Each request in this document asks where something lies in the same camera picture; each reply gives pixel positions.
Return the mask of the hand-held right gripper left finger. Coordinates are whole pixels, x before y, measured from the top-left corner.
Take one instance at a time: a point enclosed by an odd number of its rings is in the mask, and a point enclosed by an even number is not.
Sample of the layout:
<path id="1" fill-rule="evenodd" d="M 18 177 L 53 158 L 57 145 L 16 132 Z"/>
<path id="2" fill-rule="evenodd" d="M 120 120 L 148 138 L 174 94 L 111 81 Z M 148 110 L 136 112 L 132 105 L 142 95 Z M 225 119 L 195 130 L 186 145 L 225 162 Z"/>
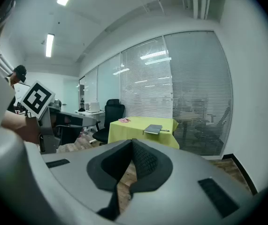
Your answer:
<path id="1" fill-rule="evenodd" d="M 108 206 L 100 209 L 98 215 L 109 220 L 115 220 L 120 215 L 117 184 L 131 160 L 132 140 L 126 140 L 88 162 L 86 170 L 95 186 L 112 194 Z"/>

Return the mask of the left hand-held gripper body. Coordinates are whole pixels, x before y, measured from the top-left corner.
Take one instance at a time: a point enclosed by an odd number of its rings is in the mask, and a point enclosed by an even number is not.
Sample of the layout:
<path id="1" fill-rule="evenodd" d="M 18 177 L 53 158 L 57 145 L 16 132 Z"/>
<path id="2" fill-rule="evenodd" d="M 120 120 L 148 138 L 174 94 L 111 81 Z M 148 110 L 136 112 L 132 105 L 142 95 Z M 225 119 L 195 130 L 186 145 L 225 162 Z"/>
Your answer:
<path id="1" fill-rule="evenodd" d="M 55 153 L 61 142 L 58 127 L 62 125 L 62 114 L 59 100 L 54 97 L 54 92 L 35 81 L 21 99 L 21 105 L 32 115 L 25 118 L 23 135 L 37 142 L 42 154 Z"/>

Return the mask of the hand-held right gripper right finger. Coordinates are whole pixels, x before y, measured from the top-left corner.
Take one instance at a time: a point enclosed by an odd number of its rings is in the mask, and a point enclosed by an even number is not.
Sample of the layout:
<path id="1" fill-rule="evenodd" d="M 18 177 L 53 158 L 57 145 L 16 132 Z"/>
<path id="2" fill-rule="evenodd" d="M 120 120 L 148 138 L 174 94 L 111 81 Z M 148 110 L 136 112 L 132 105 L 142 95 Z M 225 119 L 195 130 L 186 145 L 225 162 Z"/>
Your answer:
<path id="1" fill-rule="evenodd" d="M 131 160 L 136 168 L 137 181 L 131 184 L 130 193 L 153 192 L 159 189 L 172 174 L 171 159 L 137 139 L 132 139 L 131 144 Z"/>

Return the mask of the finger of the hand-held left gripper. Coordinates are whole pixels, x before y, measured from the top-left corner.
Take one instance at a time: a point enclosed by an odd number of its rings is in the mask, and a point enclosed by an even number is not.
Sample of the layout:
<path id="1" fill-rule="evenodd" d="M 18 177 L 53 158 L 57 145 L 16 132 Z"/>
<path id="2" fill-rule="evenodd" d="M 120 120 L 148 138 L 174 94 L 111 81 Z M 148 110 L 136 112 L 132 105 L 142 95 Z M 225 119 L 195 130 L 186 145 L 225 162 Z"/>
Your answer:
<path id="1" fill-rule="evenodd" d="M 55 127 L 55 137 L 60 139 L 59 145 L 74 143 L 81 135 L 82 129 L 83 127 L 78 125 L 59 125 Z"/>
<path id="2" fill-rule="evenodd" d="M 58 126 L 67 127 L 91 127 L 96 125 L 94 118 L 77 115 L 75 113 L 59 112 Z"/>

